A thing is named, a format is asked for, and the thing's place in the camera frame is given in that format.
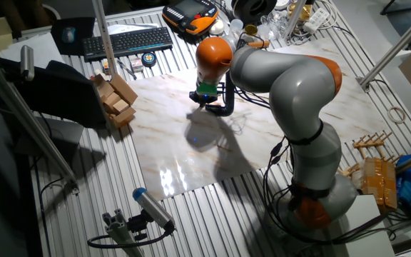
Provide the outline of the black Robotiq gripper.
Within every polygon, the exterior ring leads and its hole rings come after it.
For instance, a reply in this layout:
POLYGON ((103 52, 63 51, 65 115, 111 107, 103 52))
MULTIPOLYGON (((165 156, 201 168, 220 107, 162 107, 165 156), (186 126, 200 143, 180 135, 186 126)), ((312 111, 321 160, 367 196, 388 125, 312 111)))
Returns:
POLYGON ((200 95, 196 91, 191 91, 190 92, 190 99, 199 104, 199 108, 202 109, 204 106, 206 108, 210 108, 214 101, 216 101, 218 98, 217 96, 210 96, 208 94, 200 95))

